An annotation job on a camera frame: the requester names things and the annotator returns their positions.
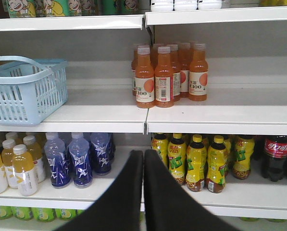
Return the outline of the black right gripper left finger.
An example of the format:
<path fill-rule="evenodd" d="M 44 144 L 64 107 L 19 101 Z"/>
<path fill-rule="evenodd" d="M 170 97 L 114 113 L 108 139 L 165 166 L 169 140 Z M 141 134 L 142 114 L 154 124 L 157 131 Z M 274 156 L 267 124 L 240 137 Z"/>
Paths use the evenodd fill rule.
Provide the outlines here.
<path fill-rule="evenodd" d="M 57 231 L 138 231 L 143 152 L 132 150 L 123 169 L 93 205 Z"/>

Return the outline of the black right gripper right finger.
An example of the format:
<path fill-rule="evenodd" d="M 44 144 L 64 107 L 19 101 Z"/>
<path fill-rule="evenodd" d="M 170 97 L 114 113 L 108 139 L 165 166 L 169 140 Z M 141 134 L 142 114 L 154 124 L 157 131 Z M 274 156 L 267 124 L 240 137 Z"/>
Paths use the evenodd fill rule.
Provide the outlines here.
<path fill-rule="evenodd" d="M 144 153 L 144 203 L 149 231 L 236 231 L 175 181 L 155 150 Z"/>

